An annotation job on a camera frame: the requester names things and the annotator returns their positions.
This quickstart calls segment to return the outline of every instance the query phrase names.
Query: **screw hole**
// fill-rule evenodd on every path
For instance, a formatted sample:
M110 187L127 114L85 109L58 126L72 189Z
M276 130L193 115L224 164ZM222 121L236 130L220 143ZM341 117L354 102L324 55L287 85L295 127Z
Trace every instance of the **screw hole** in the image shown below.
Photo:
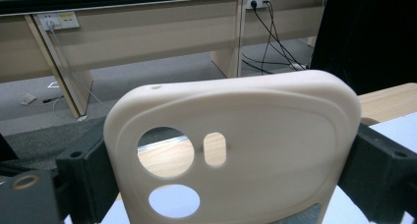
M23 190L33 186L34 184L39 181L39 176L30 174L24 177L19 178L13 183L13 189L15 190Z

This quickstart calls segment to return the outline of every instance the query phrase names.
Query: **black plastic part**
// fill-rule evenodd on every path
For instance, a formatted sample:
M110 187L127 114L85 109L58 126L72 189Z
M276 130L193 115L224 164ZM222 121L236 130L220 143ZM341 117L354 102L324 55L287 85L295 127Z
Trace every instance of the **black plastic part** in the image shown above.
M361 125L338 185L370 221L399 223L404 210L416 217L416 168L417 154Z
M0 186L2 224L62 223L50 171L30 171Z
M406 193L404 194L405 210L417 221L417 171L413 176L414 181L407 183Z
M18 155L0 134L0 162L13 159L18 159Z
M21 173L28 172L30 170L31 170L30 168L0 163L0 176L4 176L4 177L14 177Z
M119 189L103 140L103 122L56 158L59 178L71 187L74 223L99 223Z
M0 134L0 176L14 177L31 170L30 168L2 163L14 159L19 159L18 155Z
M73 206L72 190L70 184L62 183L57 172L53 170L52 173L56 174L54 175L54 188L56 201L59 208L59 216L61 220L64 220L70 214Z

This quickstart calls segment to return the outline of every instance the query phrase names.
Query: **electrical outlet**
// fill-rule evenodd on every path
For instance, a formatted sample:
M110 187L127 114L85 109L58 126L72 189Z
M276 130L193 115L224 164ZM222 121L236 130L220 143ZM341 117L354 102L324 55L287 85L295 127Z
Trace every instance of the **electrical outlet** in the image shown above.
M74 12L57 13L58 20L61 23L62 28L79 28L76 14Z
M37 15L44 30L49 30L48 22L55 24L54 29L79 28L76 14L74 12L48 13Z
M270 0L248 0L246 3L246 9L247 10L252 10L254 9L252 7L252 1L256 1L257 2L257 9L262 9L262 8L266 8L268 5L266 3L264 3L265 1L270 1Z
M54 29L62 29L58 16L55 13L40 14L37 15L37 17L39 18L44 30L49 30L49 27L47 25L48 22L52 22L55 24Z

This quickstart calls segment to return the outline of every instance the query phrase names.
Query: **circular hole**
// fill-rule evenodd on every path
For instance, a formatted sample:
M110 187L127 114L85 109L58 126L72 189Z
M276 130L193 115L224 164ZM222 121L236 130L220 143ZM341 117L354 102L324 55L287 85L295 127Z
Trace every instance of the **circular hole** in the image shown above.
M76 158L76 157L80 157L81 154L82 154L81 152L77 151L77 152L71 153L70 156L73 157L73 158Z
M194 148L190 140L172 128L155 128L139 140L138 157L142 165L158 177L175 177L190 168Z
M162 85L161 85L161 84L156 84L156 85L151 86L150 88L151 88L151 89L159 89L159 88L161 88L161 87L162 87Z
M183 218L199 209L200 197L193 189L183 185L168 185L155 189L149 195L149 204L164 217Z
M407 157L407 154L405 154L403 152L400 152L400 151L396 151L394 153L395 153L396 156L399 156L399 157Z
M33 186L39 180L39 176L30 174L19 178L13 183L13 189L22 190Z

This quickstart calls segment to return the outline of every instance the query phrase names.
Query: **wooden panel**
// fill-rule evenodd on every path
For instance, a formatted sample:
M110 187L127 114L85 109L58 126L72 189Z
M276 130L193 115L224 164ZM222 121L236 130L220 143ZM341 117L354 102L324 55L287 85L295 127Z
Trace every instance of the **wooden panel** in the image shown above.
M63 45L59 44L60 38L50 34L51 31L43 30L40 20L37 16L33 16L38 31L43 37L45 48L48 49L55 66L54 72L57 72L55 78L64 85L60 85L65 93L71 95L67 99L68 104L76 118L87 113L89 104L89 93L92 86L92 74L90 71L80 71L69 59Z
M237 0L234 48L211 51L211 61L228 78L240 77L241 72L241 47L243 25L245 23L245 4L243 0Z
M362 117L384 122L417 111L417 84L399 86L362 94Z
M233 48L237 0L198 0L77 11L56 30L69 61L89 70Z
M323 0L271 0L273 21L280 40L317 35L323 15ZM258 9L258 15L269 28L268 9ZM253 10L246 11L244 45L266 43L268 31Z
M51 75L25 17L0 18L0 83Z
M51 71L52 75L55 77L56 82L59 85L59 88L62 92L62 94L65 97L65 100L68 103L68 106L70 107L71 112L73 113L74 117L78 118L80 117L80 112L77 110L77 107L74 103L73 97L71 97L70 91L68 90L67 86L64 83L64 80L59 73L58 68L55 65L55 62L53 61L48 47L46 46L45 41L42 38L42 35L37 28L36 23L34 22L34 19L30 15L25 15L25 19L28 23L28 26L30 27L31 33L33 34L34 39L37 42L37 45L40 48L40 51L42 52L43 56L45 57L45 60L49 66L49 70Z

